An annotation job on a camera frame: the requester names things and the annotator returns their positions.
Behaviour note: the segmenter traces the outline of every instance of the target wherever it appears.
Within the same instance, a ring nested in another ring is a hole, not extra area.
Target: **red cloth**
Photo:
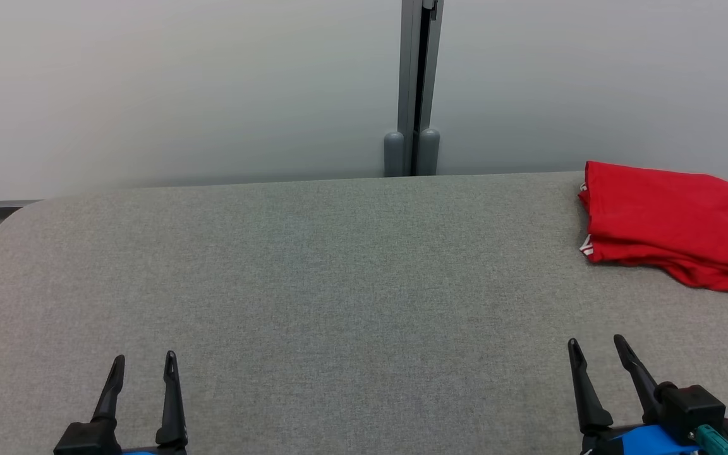
[[[728,182],[586,162],[581,247],[592,262],[656,265],[694,288],[728,291]]]

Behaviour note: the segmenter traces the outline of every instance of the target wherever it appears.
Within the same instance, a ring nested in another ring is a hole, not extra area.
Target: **folded red shirt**
[[[687,286],[728,291],[727,181],[589,161],[579,196],[590,261],[656,265]]]

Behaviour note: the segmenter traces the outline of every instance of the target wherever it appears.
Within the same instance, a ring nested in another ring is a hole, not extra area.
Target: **green connector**
[[[696,428],[696,443],[709,455],[728,455],[728,440],[709,425]]]

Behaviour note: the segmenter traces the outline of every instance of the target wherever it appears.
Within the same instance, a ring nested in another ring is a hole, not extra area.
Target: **blue gripper part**
[[[625,455],[680,455],[700,450],[699,446],[676,444],[658,425],[632,429],[620,438]]]

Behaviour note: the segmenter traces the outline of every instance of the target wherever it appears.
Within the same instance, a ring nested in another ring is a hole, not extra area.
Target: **red fabric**
[[[728,291],[728,182],[586,163],[590,261],[656,265],[694,288]]]

